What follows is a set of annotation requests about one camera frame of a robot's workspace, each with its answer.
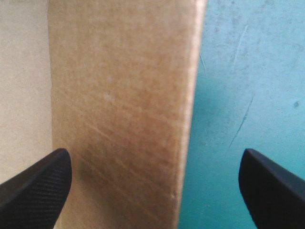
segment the beige surface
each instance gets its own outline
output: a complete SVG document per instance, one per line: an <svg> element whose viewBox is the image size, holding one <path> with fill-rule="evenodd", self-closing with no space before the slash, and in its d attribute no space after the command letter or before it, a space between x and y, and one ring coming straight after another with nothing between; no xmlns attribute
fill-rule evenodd
<svg viewBox="0 0 305 229"><path fill-rule="evenodd" d="M204 0L51 0L53 147L72 154L63 229L173 229Z"/></svg>
<svg viewBox="0 0 305 229"><path fill-rule="evenodd" d="M0 182L51 151L46 0L0 0Z"/></svg>

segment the blue painted surface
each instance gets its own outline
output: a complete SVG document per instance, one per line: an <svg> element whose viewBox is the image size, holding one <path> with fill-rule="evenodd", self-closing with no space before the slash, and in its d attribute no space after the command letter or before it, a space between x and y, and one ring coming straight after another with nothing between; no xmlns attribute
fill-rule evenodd
<svg viewBox="0 0 305 229"><path fill-rule="evenodd" d="M237 175L246 147L305 178L305 1L210 0L180 229L254 229Z"/></svg>

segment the textured rubber pad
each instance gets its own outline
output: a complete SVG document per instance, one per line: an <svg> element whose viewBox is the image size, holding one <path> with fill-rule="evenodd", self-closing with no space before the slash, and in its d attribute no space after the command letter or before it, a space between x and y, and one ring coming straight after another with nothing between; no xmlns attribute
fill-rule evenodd
<svg viewBox="0 0 305 229"><path fill-rule="evenodd" d="M305 182L296 175L247 149L239 187L259 229L305 229Z"/></svg>
<svg viewBox="0 0 305 229"><path fill-rule="evenodd" d="M0 185L0 229L52 229L71 186L71 159L57 149Z"/></svg>

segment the brown cardboard piece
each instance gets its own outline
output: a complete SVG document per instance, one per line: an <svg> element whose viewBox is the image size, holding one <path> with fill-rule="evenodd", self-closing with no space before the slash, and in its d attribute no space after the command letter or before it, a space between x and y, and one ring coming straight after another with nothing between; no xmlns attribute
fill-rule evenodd
<svg viewBox="0 0 305 229"><path fill-rule="evenodd" d="M51 0L53 148L72 156L62 229L173 229L204 0Z"/></svg>

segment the cardboard surface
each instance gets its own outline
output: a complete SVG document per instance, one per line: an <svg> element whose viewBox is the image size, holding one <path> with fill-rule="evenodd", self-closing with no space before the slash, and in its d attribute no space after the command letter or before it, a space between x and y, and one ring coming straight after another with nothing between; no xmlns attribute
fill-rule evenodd
<svg viewBox="0 0 305 229"><path fill-rule="evenodd" d="M62 229L176 228L203 0L51 0L53 148L73 161Z"/></svg>
<svg viewBox="0 0 305 229"><path fill-rule="evenodd" d="M0 1L0 183L51 152L46 0Z"/></svg>

